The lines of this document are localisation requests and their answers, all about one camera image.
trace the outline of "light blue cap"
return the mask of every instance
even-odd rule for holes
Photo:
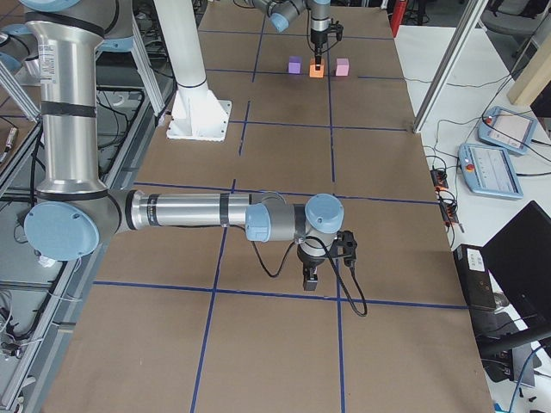
[[[0,62],[2,62],[3,65],[6,66],[6,69],[8,69],[11,73],[15,73],[21,69],[21,63],[19,63],[16,58],[6,53],[0,52]]]
[[[102,52],[130,52],[134,46],[134,37],[125,37],[122,39],[106,39],[100,45]]]
[[[310,225],[324,234],[336,233],[343,224],[343,204],[333,195],[318,194],[313,196],[306,203],[305,212]]]
[[[14,36],[31,34],[31,31],[24,24],[9,24],[8,26],[2,28],[2,31],[6,34],[12,34]]]
[[[57,261],[76,260],[96,249],[100,234],[94,221],[64,202],[42,202],[25,218],[28,243]]]
[[[249,241],[265,243],[271,234],[271,219],[264,204],[254,204],[245,210],[245,233]]]
[[[289,20],[279,13],[274,13],[269,17],[269,20],[275,27],[278,33],[284,32],[289,27]]]
[[[19,0],[23,5],[30,9],[46,12],[56,12],[69,9],[80,0]]]

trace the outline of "cube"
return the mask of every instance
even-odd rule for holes
[[[350,62],[348,59],[337,59],[337,71],[335,76],[348,76],[348,70],[350,68]]]
[[[316,69],[316,60],[310,59],[310,77],[323,77],[325,73],[325,60],[321,59],[321,66]]]
[[[302,57],[301,56],[291,56],[289,58],[289,67],[288,71],[292,75],[300,75],[300,69],[302,66]]]

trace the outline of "black screen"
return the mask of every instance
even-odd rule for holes
[[[524,320],[529,327],[551,322],[551,218],[534,200],[481,254],[520,317],[536,314]],[[540,342],[551,343],[551,339]]]

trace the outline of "white desk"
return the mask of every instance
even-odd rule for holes
[[[396,47],[405,78],[432,80],[453,32],[453,28],[402,26],[396,39]],[[498,80],[508,73],[486,33],[482,29],[476,29],[457,62],[449,83],[479,85]],[[480,117],[501,84],[502,82],[499,82],[481,88],[446,86],[422,131],[424,145],[433,146],[435,144],[436,126],[439,120],[464,122]],[[499,105],[517,112],[529,110],[528,107],[515,107],[509,103],[506,94],[513,84],[514,81],[512,80],[506,84],[492,102],[491,107]],[[413,110],[417,112],[429,84],[408,80],[407,87]],[[465,126],[458,126],[441,122],[437,149],[455,155],[459,145],[467,139],[468,134],[476,124],[476,121],[472,121]],[[549,142],[548,136],[540,126],[537,128],[534,138]],[[469,141],[475,142],[476,140],[476,131],[474,131],[470,135]],[[541,145],[532,146],[543,155],[551,157],[551,148]],[[426,149],[426,152],[427,155],[433,154],[429,148]],[[443,157],[448,166],[455,164],[452,157],[437,155]],[[432,160],[432,158],[428,158],[429,164],[432,164]],[[551,163],[540,159],[531,151],[523,157],[512,157],[512,162],[517,173],[551,171]],[[440,166],[440,161],[436,160],[435,165]],[[524,198],[522,200],[501,200],[474,195],[463,181],[461,172],[458,176],[456,176],[456,171],[453,168],[449,169],[448,172],[450,190],[457,194],[459,201],[458,216],[465,230],[464,233],[461,233],[457,227],[455,228],[453,248],[460,243],[484,245],[531,200],[536,200],[547,213],[551,214],[551,191],[549,190],[551,189],[551,176],[519,178]],[[519,328],[522,327],[525,327],[525,325],[519,324]],[[538,355],[544,365],[540,371],[547,374],[551,373],[549,358],[542,351]],[[495,384],[488,379],[488,385],[494,400],[503,409],[508,409],[514,384],[510,382]],[[549,411],[549,406],[551,406],[551,379],[536,376],[536,389],[526,390],[524,395],[525,398],[517,400],[515,404],[514,411],[516,413],[537,409]],[[537,400],[534,403],[528,403],[527,398],[533,395],[537,396]]]

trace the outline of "red object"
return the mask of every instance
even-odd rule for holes
[[[393,18],[390,20],[390,28],[393,31],[393,37],[398,34],[399,25],[402,23],[404,13],[406,12],[407,0],[399,0],[394,5]]]

